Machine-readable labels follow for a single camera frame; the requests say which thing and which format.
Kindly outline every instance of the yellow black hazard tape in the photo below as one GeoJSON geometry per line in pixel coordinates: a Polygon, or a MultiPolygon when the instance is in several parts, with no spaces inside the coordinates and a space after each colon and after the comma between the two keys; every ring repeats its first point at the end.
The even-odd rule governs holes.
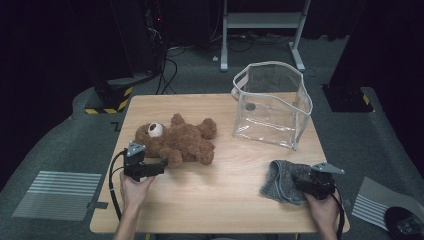
{"type": "Polygon", "coordinates": [[[107,113],[114,114],[122,112],[127,106],[128,99],[132,92],[133,88],[130,87],[128,89],[123,89],[121,93],[116,93],[117,96],[122,96],[122,98],[117,99],[114,106],[104,106],[103,104],[86,106],[85,112],[88,114],[99,114],[99,113],[107,113]]]}

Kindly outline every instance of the wooden table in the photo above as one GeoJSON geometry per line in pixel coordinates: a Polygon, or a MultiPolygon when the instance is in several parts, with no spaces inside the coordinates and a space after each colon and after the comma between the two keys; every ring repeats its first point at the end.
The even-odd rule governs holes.
{"type": "MultiPolygon", "coordinates": [[[[307,204],[282,204],[260,194],[267,179],[269,163],[285,159],[293,163],[317,164],[326,161],[313,122],[302,135],[299,149],[235,138],[232,129],[237,102],[230,94],[135,96],[131,99],[113,156],[134,139],[139,126],[160,122],[169,126],[174,113],[187,123],[198,124],[211,117],[218,134],[212,165],[184,163],[167,168],[153,182],[143,204],[137,226],[146,233],[307,233],[316,232],[307,204]]],[[[159,161],[146,159],[146,162],[159,161]]],[[[122,158],[115,168],[122,166],[122,158]]],[[[90,228],[97,233],[116,230],[118,219],[110,198],[108,176],[90,228]]],[[[119,174],[113,176],[118,201],[119,174]]],[[[346,221],[345,231],[349,229],[346,221]]]]}

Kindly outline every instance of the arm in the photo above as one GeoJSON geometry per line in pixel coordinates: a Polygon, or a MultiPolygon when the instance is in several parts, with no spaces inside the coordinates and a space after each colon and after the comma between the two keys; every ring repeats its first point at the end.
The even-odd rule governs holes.
{"type": "MultiPolygon", "coordinates": [[[[340,199],[338,191],[336,191],[334,196],[340,199]]],[[[305,193],[305,197],[309,202],[312,219],[322,240],[337,240],[335,229],[337,216],[339,215],[337,203],[331,196],[324,200],[317,200],[312,195],[305,193]]]]}
{"type": "Polygon", "coordinates": [[[146,199],[150,184],[153,182],[155,177],[148,177],[144,179],[144,181],[136,182],[121,172],[120,179],[124,210],[113,239],[134,239],[141,204],[146,199]]]}

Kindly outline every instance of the dark background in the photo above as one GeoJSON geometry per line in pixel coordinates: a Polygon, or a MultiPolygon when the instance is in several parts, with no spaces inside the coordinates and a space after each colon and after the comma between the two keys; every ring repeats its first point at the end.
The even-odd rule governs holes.
{"type": "MultiPolygon", "coordinates": [[[[144,12],[134,6],[147,4],[154,17],[162,11],[161,31],[171,40],[208,47],[217,23],[218,33],[222,31],[222,22],[216,21],[217,0],[128,2],[128,11],[139,21],[119,18],[125,11],[114,11],[106,0],[0,2],[1,187],[37,141],[72,114],[72,100],[93,86],[93,76],[106,81],[149,69],[146,65],[154,58],[142,49],[147,43],[137,45],[146,41],[146,29],[140,27],[144,12]],[[84,27],[96,31],[84,32],[84,27]],[[131,30],[124,28],[136,29],[130,38],[136,43],[125,40],[122,32],[131,30]]],[[[229,2],[229,11],[240,12],[300,11],[303,5],[288,0],[229,2]]],[[[305,38],[328,35],[330,40],[352,34],[331,82],[375,88],[419,169],[424,38],[418,23],[423,22],[423,10],[418,0],[312,1],[303,33],[305,38]]]]}

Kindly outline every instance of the teddy bear snout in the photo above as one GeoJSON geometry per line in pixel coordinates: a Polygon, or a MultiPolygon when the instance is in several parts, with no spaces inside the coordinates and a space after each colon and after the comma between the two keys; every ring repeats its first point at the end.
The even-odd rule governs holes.
{"type": "Polygon", "coordinates": [[[163,133],[163,127],[160,123],[152,123],[147,131],[150,137],[160,137],[163,133]]]}

